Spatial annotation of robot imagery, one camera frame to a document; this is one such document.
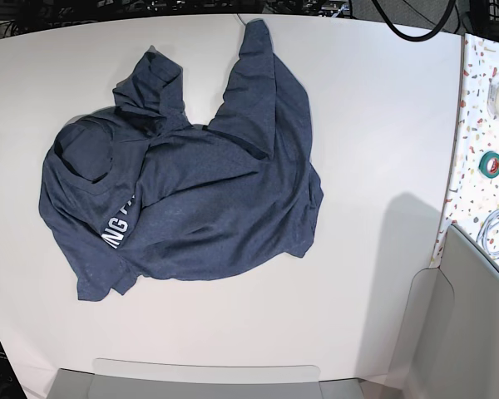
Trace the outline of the dark blue t-shirt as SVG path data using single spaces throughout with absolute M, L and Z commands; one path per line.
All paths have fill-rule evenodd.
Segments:
M 324 197 L 309 98 L 265 22 L 246 24 L 207 125 L 188 121 L 183 71 L 155 48 L 113 96 L 64 126 L 42 164 L 39 213 L 80 300 L 139 277 L 210 281 L 306 254 Z

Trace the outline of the green tape roll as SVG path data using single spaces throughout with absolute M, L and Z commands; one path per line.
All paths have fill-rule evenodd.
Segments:
M 479 162 L 480 172 L 492 180 L 499 175 L 499 154 L 495 151 L 486 152 Z

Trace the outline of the terrazzo patterned side surface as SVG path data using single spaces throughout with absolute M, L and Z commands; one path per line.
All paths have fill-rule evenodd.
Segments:
M 499 119 L 490 116 L 487 95 L 499 72 L 499 42 L 465 35 L 457 128 L 447 192 L 431 265 L 441 262 L 447 229 L 461 227 L 499 267 L 499 175 L 488 179 L 479 162 L 499 154 Z

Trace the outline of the grey panel at right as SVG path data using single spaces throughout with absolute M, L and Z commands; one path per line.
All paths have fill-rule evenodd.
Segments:
M 499 398 L 499 267 L 461 227 L 413 279 L 387 384 L 402 398 Z

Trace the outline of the grey panel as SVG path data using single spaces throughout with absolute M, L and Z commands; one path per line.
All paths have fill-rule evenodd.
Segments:
M 402 398 L 499 398 L 499 267 L 461 227 L 413 279 L 387 384 Z
M 210 367 L 97 358 L 60 369 L 50 398 L 362 398 L 357 379 L 321 382 L 316 366 Z

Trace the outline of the grey panel at bottom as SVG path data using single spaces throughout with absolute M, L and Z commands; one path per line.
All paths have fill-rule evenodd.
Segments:
M 50 398 L 362 398 L 357 379 L 321 382 L 316 366 L 210 367 L 97 358 L 60 369 Z

